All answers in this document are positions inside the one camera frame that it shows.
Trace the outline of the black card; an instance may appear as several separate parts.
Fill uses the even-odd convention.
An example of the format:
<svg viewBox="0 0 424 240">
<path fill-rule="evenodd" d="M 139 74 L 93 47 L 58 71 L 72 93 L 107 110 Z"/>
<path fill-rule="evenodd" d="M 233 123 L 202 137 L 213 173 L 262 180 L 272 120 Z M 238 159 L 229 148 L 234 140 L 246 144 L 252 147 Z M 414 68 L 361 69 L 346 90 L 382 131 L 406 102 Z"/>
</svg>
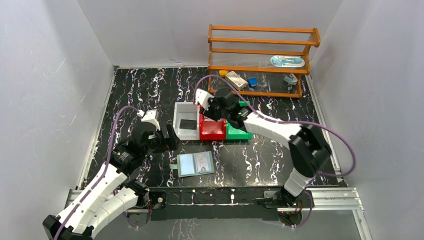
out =
<svg viewBox="0 0 424 240">
<path fill-rule="evenodd" d="M 181 119 L 179 123 L 179 128 L 184 130 L 196 130 L 197 127 L 197 121 L 192 119 Z"/>
</svg>

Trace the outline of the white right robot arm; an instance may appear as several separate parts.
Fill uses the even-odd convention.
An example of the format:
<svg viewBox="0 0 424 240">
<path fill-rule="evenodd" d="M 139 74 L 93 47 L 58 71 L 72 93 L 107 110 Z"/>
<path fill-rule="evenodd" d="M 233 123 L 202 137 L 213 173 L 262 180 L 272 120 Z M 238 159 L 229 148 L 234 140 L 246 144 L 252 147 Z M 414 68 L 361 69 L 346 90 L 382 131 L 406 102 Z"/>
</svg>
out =
<svg viewBox="0 0 424 240">
<path fill-rule="evenodd" d="M 287 123 L 254 111 L 242 106 L 230 89 L 220 89 L 214 95 L 197 89 L 194 101 L 204 116 L 214 121 L 224 119 L 235 129 L 261 135 L 289 149 L 293 169 L 281 188 L 282 202 L 288 207 L 301 201 L 302 191 L 331 158 L 329 144 L 313 123 Z"/>
</svg>

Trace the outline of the grey-green card holder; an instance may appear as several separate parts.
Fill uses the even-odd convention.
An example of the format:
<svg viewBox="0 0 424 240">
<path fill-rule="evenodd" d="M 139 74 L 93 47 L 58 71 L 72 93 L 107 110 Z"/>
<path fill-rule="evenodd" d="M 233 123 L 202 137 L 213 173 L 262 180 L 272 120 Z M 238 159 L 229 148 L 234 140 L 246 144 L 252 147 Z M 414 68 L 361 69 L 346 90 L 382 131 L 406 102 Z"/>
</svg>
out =
<svg viewBox="0 0 424 240">
<path fill-rule="evenodd" d="M 177 170 L 180 178 L 215 173 L 211 151 L 177 155 L 176 164 L 169 164 L 171 170 Z"/>
</svg>

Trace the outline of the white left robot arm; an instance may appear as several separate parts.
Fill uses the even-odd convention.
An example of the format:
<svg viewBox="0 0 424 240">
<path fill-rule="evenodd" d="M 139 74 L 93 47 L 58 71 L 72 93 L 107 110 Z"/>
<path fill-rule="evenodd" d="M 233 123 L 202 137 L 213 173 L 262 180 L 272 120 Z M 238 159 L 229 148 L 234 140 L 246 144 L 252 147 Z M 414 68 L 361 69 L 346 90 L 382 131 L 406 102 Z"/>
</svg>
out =
<svg viewBox="0 0 424 240">
<path fill-rule="evenodd" d="M 150 189 L 127 178 L 152 154 L 175 151 L 180 139 L 171 124 L 165 137 L 159 126 L 144 122 L 131 135 L 109 143 L 107 158 L 87 187 L 57 215 L 48 215 L 42 226 L 50 240 L 92 240 L 126 210 L 151 204 Z"/>
</svg>

